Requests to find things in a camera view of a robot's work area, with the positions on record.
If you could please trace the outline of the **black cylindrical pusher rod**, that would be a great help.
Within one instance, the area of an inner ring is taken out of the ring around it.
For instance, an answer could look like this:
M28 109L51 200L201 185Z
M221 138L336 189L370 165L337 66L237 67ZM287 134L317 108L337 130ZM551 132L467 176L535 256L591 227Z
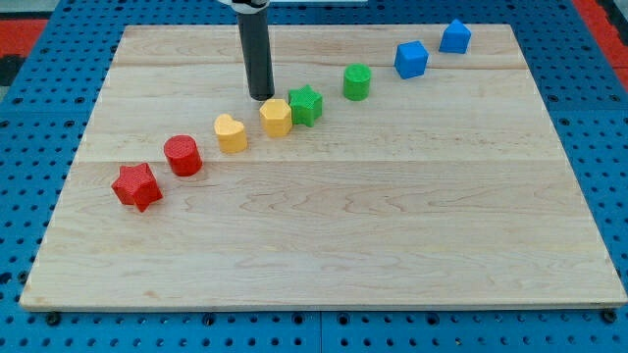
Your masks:
M235 4L249 95L257 101L275 94L267 7L268 3Z

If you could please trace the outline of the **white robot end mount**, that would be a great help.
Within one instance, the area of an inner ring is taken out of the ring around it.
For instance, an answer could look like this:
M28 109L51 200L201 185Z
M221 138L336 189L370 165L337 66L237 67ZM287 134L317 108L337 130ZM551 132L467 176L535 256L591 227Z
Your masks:
M220 3L232 8L266 8L269 0L218 0Z

